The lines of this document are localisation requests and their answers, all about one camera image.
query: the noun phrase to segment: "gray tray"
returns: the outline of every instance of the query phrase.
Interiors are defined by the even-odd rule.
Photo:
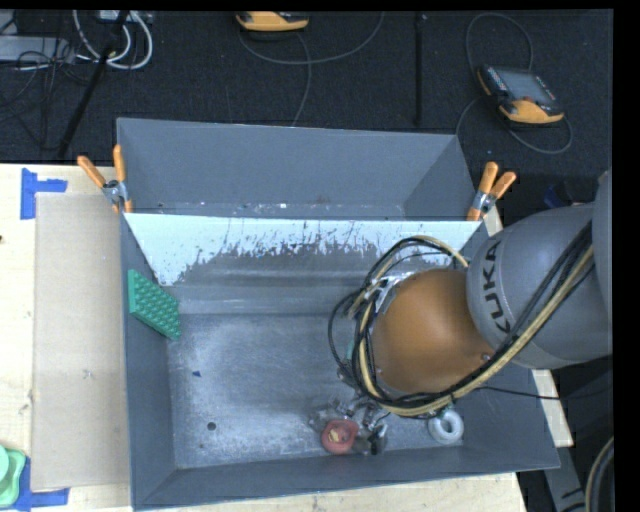
[[[539,401],[489,390],[456,404],[465,435],[453,446],[436,444],[424,422],[392,416],[383,454],[328,455],[308,416],[351,395],[336,378],[328,314],[381,247],[326,229],[303,250],[269,252],[258,237],[243,251],[223,239],[224,250],[196,251],[191,261],[171,245],[179,238],[198,247],[206,241],[198,226],[220,218],[259,227],[347,221],[393,236],[420,223],[455,230],[474,191],[454,136],[140,119],[119,119],[117,128],[136,212],[155,216],[147,234],[121,216],[123,282],[135,269],[176,296],[183,330],[167,340],[128,314],[125,293],[134,508],[558,466]],[[167,222],[184,215],[192,217],[172,234]],[[271,242],[284,244],[282,233],[271,232]],[[468,233],[447,233],[458,235]],[[468,257],[486,237],[479,226]],[[181,272],[172,258],[187,263]],[[339,325],[337,338],[351,329]],[[515,365],[491,384],[536,393],[530,371]]]

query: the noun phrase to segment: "yellow cable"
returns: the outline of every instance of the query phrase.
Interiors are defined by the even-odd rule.
[[[580,273],[586,268],[586,266],[590,263],[593,258],[593,246],[590,246],[589,249],[582,255],[578,263],[573,268],[567,279],[562,283],[562,285],[558,288],[558,291],[549,299],[549,302],[542,308],[538,316],[529,324],[529,326],[525,329],[522,335],[514,342],[514,344],[507,349],[507,351],[498,359],[490,368],[486,371],[478,375],[475,379],[473,379],[468,384],[465,384],[460,389],[454,391],[450,395],[443,396],[429,404],[414,407],[411,409],[404,409],[400,407],[394,407],[389,405],[381,404],[382,407],[387,409],[388,411],[397,414],[398,416],[419,416],[421,414],[427,414],[430,412],[435,412],[443,407],[449,405],[453,400],[456,400],[467,393],[473,391],[480,384],[483,384],[491,377],[493,377],[496,373],[498,373],[502,368],[504,368],[513,357],[520,352],[524,348],[524,346],[533,338],[533,336],[538,332],[538,330],[544,325],[544,323],[549,319],[549,317],[553,314],[556,308],[560,305],[560,303],[564,300],[564,298],[571,291],[571,287],[576,281],[577,277]],[[369,313],[371,310],[372,304],[367,306],[365,310],[365,314],[363,315],[361,324],[360,324],[360,334],[362,335],[367,328],[365,321],[369,317]],[[360,343],[360,369],[362,372],[362,377],[365,383],[367,390],[372,393],[374,396],[380,397],[380,394],[376,391],[373,381],[371,379],[371,375],[369,374],[369,368],[366,364],[366,347],[365,340],[361,338]]]

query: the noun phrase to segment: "green textured pad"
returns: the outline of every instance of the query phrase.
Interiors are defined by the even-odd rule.
[[[180,337],[178,301],[136,270],[127,273],[129,313],[167,338]]]
[[[13,505],[20,496],[20,475],[27,457],[0,445],[0,509]]]

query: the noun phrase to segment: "black floor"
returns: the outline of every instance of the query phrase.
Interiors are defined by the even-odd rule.
[[[437,10],[422,17],[322,11],[310,13],[298,35],[268,42],[247,37],[232,12],[153,14],[150,62],[132,71],[108,67],[77,124],[95,63],[36,71],[2,63],[0,161],[74,163],[86,154],[110,165],[118,117],[457,133],[474,184],[488,160],[517,173],[499,201],[507,226],[549,208],[551,199],[592,200],[598,177],[612,166],[612,9]],[[78,11],[78,21],[95,48],[109,41],[112,25],[94,11]],[[87,55],[71,11],[17,10],[16,25],[19,34],[59,36]],[[149,45],[139,26],[128,26],[129,55],[139,61]],[[122,43],[118,38],[119,49]],[[478,101],[470,64],[531,64],[565,120],[515,132],[517,140]],[[531,509],[551,510],[540,475],[522,480]]]

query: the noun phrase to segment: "metal ring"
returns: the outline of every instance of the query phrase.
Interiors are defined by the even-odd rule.
[[[452,444],[459,441],[464,433],[464,423],[460,415],[451,410],[431,418],[427,423],[429,433],[440,444]]]

